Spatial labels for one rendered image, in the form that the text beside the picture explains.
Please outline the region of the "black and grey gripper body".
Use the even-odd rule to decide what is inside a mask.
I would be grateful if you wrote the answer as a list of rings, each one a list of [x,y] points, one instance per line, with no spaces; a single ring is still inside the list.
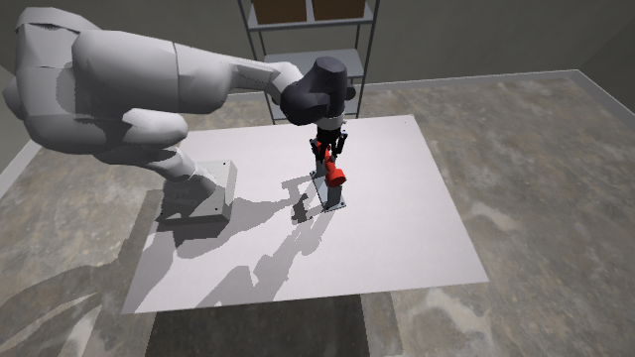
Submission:
[[[317,135],[316,138],[317,140],[322,143],[324,145],[324,140],[328,139],[328,144],[332,144],[332,139],[335,138],[336,140],[339,138],[339,136],[341,135],[341,126],[338,129],[335,130],[323,130],[320,127],[317,126]],[[330,139],[332,138],[332,139]]]

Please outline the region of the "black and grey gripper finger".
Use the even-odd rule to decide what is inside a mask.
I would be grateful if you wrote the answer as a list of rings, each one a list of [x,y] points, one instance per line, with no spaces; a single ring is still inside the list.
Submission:
[[[332,139],[332,144],[330,144],[331,145],[331,158],[333,160],[334,165],[335,165],[335,160],[337,158],[337,154],[341,154],[345,139],[348,136],[345,130],[342,130],[340,132],[341,132],[341,135],[338,138],[337,146],[336,146],[336,139],[335,138]]]
[[[313,147],[313,149],[314,149],[314,153],[315,153],[315,156],[316,156],[316,158],[317,158],[317,161],[318,161],[318,160],[319,160],[319,161],[321,161],[321,162],[320,162],[320,165],[321,165],[321,167],[322,167],[322,165],[323,165],[322,170],[324,170],[324,157],[325,157],[325,151],[326,151],[327,144],[328,144],[328,139],[325,139],[325,140],[324,140],[324,145],[323,145],[322,143],[320,143],[320,150],[319,150],[319,152],[318,152],[318,147],[317,147],[317,145],[318,145],[318,140],[317,140],[317,138],[315,138],[315,139],[310,139],[310,143],[311,143],[311,146],[312,146],[312,147]]]

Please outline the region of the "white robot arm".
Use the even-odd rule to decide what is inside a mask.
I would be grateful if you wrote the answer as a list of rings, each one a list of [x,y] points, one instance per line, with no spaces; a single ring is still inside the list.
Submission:
[[[2,94],[31,140],[52,151],[155,171],[165,178],[165,202],[198,206],[215,191],[214,176],[172,146],[189,131],[178,113],[210,114],[233,88],[267,92],[297,126],[314,123],[331,131],[347,122],[347,68],[333,57],[317,58],[303,76],[285,61],[218,56],[102,31],[53,7],[26,8],[15,32],[16,76]]]

